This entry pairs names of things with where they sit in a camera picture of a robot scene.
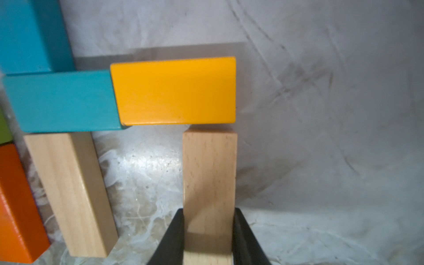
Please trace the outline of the teal block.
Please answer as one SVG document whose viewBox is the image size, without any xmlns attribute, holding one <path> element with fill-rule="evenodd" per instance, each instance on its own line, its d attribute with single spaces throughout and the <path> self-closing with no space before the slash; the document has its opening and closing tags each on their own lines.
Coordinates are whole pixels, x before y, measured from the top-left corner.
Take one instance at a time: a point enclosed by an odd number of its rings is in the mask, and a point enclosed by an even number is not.
<svg viewBox="0 0 424 265">
<path fill-rule="evenodd" d="M 3 84 L 25 133 L 124 128 L 108 70 L 11 75 Z"/>
<path fill-rule="evenodd" d="M 75 70 L 59 1 L 1 1 L 1 72 Z"/>
</svg>

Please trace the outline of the orange-yellow small block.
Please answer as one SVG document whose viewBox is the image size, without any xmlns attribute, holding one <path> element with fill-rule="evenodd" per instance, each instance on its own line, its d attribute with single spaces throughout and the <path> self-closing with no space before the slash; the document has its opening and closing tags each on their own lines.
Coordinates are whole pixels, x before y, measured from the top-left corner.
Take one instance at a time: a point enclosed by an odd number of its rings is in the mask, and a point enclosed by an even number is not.
<svg viewBox="0 0 424 265">
<path fill-rule="evenodd" d="M 235 57 L 115 63 L 110 74 L 124 126 L 236 120 Z"/>
</svg>

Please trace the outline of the green block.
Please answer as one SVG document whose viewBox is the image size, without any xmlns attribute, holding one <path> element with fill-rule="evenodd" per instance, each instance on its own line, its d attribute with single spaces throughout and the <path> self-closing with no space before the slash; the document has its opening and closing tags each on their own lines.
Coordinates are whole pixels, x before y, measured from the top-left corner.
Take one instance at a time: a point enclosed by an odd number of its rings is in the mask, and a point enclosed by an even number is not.
<svg viewBox="0 0 424 265">
<path fill-rule="evenodd" d="M 6 144 L 13 141 L 12 133 L 8 127 L 3 112 L 0 112 L 0 144 Z"/>
</svg>

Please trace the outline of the orange block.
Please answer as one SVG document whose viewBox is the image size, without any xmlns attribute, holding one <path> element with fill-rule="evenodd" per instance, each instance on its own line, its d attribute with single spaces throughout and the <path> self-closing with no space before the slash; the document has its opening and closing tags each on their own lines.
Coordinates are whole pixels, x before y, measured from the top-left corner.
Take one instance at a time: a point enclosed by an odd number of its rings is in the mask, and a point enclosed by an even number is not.
<svg viewBox="0 0 424 265">
<path fill-rule="evenodd" d="M 15 144 L 1 146 L 1 261 L 33 263 L 50 246 Z"/>
</svg>

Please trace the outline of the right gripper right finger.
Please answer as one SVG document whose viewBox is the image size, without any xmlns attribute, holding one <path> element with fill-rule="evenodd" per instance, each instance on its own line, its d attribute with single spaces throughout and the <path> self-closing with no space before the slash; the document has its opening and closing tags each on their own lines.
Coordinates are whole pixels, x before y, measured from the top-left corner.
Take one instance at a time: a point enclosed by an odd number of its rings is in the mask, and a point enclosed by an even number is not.
<svg viewBox="0 0 424 265">
<path fill-rule="evenodd" d="M 232 252 L 234 265 L 271 265 L 239 208 L 234 214 Z"/>
</svg>

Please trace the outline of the tan wooden block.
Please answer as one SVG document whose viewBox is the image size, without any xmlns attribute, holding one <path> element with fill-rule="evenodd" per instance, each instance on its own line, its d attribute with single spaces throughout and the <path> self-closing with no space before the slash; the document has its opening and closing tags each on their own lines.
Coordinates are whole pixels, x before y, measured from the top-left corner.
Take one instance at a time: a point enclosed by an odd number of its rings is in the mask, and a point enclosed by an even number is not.
<svg viewBox="0 0 424 265">
<path fill-rule="evenodd" d="M 118 241 L 89 132 L 24 136 L 71 256 L 107 257 Z"/>
</svg>

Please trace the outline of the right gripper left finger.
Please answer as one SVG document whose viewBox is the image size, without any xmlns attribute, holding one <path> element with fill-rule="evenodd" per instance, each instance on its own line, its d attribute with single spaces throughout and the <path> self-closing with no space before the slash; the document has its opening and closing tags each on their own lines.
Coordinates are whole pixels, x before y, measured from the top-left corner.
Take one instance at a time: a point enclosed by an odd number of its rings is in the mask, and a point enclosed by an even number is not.
<svg viewBox="0 0 424 265">
<path fill-rule="evenodd" d="M 147 265 L 182 265 L 184 254 L 184 215 L 178 209 Z"/>
</svg>

